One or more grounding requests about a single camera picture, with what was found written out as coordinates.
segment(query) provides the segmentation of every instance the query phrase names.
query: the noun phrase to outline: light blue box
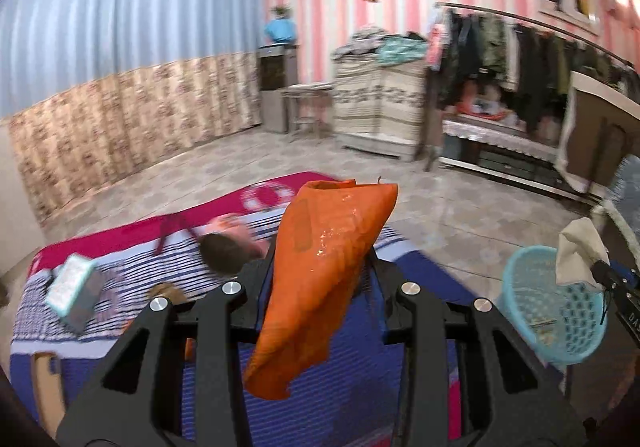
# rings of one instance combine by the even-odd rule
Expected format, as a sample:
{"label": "light blue box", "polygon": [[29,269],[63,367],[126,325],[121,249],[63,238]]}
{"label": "light blue box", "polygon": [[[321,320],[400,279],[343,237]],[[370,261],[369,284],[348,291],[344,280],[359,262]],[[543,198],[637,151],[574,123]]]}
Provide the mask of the light blue box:
{"label": "light blue box", "polygon": [[94,315],[104,283],[93,259],[73,253],[51,284],[45,304],[79,335]]}

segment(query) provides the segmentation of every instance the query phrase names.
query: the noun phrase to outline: floor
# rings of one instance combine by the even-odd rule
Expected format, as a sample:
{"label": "floor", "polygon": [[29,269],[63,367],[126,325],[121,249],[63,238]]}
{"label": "floor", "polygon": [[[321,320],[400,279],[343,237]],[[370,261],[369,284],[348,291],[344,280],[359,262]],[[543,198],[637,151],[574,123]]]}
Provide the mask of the floor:
{"label": "floor", "polygon": [[[47,221],[50,243],[201,204],[248,184],[313,170],[358,182],[399,184],[390,224],[478,295],[495,299],[502,270],[519,247],[557,246],[580,217],[548,196],[449,168],[404,163],[321,141],[254,128],[205,144],[86,196]],[[0,310],[0,362],[7,371],[11,329],[30,258],[5,275],[12,301]]]}

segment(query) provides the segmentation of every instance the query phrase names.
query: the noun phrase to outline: blue laundry basket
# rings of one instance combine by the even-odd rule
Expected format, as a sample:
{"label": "blue laundry basket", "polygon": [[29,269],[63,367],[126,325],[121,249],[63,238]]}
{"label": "blue laundry basket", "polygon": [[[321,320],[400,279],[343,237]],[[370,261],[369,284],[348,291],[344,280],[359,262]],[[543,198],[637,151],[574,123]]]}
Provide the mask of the blue laundry basket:
{"label": "blue laundry basket", "polygon": [[527,247],[504,269],[498,308],[538,356],[556,366],[578,364],[596,350],[607,328],[602,292],[584,283],[556,284],[556,249]]}

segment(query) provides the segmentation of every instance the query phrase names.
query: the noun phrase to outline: orange cloth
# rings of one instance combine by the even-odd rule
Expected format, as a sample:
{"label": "orange cloth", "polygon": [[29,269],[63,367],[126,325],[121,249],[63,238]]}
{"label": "orange cloth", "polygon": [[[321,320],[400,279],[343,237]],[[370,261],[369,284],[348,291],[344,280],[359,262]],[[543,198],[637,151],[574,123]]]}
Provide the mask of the orange cloth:
{"label": "orange cloth", "polygon": [[244,387],[267,400],[327,360],[358,285],[364,256],[396,205],[398,185],[313,181],[284,212],[271,298]]}

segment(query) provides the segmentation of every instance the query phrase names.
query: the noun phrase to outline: curtain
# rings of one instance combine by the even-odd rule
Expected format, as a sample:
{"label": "curtain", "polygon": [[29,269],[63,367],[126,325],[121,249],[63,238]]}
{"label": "curtain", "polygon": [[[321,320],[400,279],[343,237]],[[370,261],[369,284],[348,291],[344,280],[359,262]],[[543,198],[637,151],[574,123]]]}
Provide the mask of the curtain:
{"label": "curtain", "polygon": [[259,123],[262,0],[1,0],[0,116],[43,220]]}

